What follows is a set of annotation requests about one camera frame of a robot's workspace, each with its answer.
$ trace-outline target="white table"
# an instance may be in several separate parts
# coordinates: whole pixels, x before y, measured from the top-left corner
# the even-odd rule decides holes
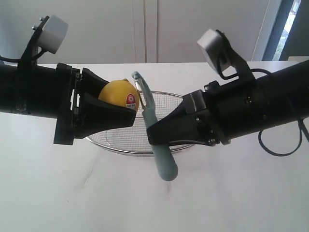
[[[276,71],[293,64],[250,66]],[[181,95],[224,82],[205,63],[73,66],[109,81],[139,71],[152,90]],[[306,141],[285,158],[264,152],[256,133],[227,146],[196,145],[175,156],[179,175],[167,183],[153,158],[111,153],[86,139],[54,145],[54,119],[1,113],[0,122],[0,231],[309,231]],[[287,152],[298,128],[269,129],[263,138]]]

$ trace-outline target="fruit sticker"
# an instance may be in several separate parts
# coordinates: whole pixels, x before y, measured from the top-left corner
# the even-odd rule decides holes
[[[132,93],[129,93],[126,97],[126,107],[135,110],[136,100]]]

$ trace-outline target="black cylinder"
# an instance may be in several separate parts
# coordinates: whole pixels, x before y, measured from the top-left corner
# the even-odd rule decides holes
[[[56,69],[0,65],[0,112],[57,118],[69,80]]]
[[[308,117],[309,61],[218,96],[215,111],[227,139]]]

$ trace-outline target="lemon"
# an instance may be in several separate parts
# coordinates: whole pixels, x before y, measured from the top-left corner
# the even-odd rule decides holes
[[[101,90],[98,99],[113,105],[133,109],[136,112],[140,104],[137,90],[127,79],[109,82]]]

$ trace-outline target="metal strainer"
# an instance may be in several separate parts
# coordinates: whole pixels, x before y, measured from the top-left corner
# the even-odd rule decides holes
[[[182,101],[180,95],[152,91],[155,101],[155,114],[158,120],[166,117]],[[132,127],[106,130],[87,137],[92,143],[107,150],[129,156],[153,156],[148,142],[146,126],[142,116],[141,104]],[[192,145],[171,146],[171,151],[178,151]]]

